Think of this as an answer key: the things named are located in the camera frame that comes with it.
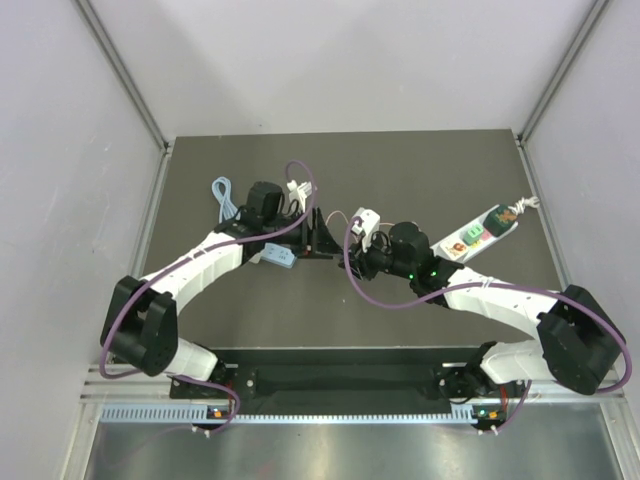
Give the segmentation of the dark green cube socket adapter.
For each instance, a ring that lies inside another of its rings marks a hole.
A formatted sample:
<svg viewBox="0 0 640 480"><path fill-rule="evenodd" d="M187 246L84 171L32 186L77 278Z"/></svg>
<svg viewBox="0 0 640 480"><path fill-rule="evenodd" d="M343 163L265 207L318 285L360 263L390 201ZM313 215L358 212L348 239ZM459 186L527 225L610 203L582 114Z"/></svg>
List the dark green cube socket adapter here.
<svg viewBox="0 0 640 480"><path fill-rule="evenodd" d="M483 226L492 236L501 237L516 221L517 215L508 206L500 204L487 214Z"/></svg>

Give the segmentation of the white cube socket adapter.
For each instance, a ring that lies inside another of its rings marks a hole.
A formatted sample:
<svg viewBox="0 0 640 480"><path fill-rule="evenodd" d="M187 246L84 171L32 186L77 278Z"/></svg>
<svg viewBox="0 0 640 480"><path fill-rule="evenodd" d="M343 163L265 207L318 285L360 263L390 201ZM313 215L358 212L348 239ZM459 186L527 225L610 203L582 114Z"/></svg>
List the white cube socket adapter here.
<svg viewBox="0 0 640 480"><path fill-rule="evenodd" d="M453 261L461 261L469 253L469 247L458 240L443 241L439 248L448 259Z"/></svg>

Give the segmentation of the light green plug adapter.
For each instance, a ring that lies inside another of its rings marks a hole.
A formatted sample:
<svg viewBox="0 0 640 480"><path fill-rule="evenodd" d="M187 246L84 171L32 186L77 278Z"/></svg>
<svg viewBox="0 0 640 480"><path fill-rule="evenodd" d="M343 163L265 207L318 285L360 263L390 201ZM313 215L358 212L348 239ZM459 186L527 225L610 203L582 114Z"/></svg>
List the light green plug adapter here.
<svg viewBox="0 0 640 480"><path fill-rule="evenodd" d="M472 225L464 232L462 240L466 245L471 246L482 239L484 232L485 229L482 225Z"/></svg>

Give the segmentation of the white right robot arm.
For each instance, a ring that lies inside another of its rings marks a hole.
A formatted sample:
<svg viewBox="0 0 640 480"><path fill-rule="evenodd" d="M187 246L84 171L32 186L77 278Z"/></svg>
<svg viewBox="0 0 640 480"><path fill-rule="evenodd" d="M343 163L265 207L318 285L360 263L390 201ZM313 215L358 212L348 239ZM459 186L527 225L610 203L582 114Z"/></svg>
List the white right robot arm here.
<svg viewBox="0 0 640 480"><path fill-rule="evenodd" d="M633 364L626 341L586 289L558 292L483 275L437 255L424 232L401 222L384 233L377 221L354 216L343 240L342 264L352 284L384 273L408 280L415 298L393 309L438 305L499 322L526 334L516 343L489 341L465 368L469 388L487 396L515 381L553 381L581 395L607 392L602 382L615 362L625 364L612 385L626 385Z"/></svg>

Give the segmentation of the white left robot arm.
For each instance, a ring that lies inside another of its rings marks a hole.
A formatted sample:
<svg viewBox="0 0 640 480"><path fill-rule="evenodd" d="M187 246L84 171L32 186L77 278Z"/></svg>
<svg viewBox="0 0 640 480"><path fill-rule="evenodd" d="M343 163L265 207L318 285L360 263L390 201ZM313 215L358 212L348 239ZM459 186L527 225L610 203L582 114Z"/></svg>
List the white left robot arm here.
<svg viewBox="0 0 640 480"><path fill-rule="evenodd" d="M223 364L210 350L180 338L177 319L196 296L222 275L259 258L269 245L296 258L333 259L342 253L309 183L255 183L238 213L221 221L195 248L142 279L126 276L114 288L100 344L135 370L192 378L205 396L226 387Z"/></svg>

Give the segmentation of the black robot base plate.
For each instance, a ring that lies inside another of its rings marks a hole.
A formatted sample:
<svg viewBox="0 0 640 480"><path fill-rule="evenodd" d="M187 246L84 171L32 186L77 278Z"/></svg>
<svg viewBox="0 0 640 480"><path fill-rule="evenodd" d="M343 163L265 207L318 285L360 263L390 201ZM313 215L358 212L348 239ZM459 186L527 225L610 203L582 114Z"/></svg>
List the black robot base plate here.
<svg viewBox="0 0 640 480"><path fill-rule="evenodd" d="M243 414L444 413L456 401L516 399L482 377L480 347L220 349L219 380Z"/></svg>

